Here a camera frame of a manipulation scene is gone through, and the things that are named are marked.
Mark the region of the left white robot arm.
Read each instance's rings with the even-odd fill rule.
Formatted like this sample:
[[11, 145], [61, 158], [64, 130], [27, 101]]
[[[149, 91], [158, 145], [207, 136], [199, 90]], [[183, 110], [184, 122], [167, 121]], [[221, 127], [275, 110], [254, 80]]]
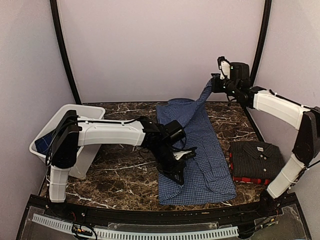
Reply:
[[185, 150], [174, 145], [185, 138], [184, 128], [177, 120], [167, 124], [154, 123], [146, 116], [132, 120], [105, 120], [81, 117], [76, 110], [67, 111], [55, 128], [45, 163], [50, 167], [48, 197], [51, 210], [60, 218], [71, 213], [65, 203], [71, 168], [76, 164], [78, 150], [91, 145], [130, 145], [149, 150], [155, 157], [158, 171], [184, 184]]

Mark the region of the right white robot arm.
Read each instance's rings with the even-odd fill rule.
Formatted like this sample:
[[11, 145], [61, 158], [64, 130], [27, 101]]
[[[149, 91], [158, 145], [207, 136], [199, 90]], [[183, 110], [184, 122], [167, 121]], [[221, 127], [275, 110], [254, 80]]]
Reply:
[[320, 153], [319, 107], [296, 103], [270, 89], [246, 86], [244, 80], [231, 80], [218, 73], [211, 74], [210, 81], [212, 92], [234, 97], [239, 104], [269, 114], [297, 131], [289, 159], [266, 190], [274, 200], [279, 198], [315, 165], [313, 160]]

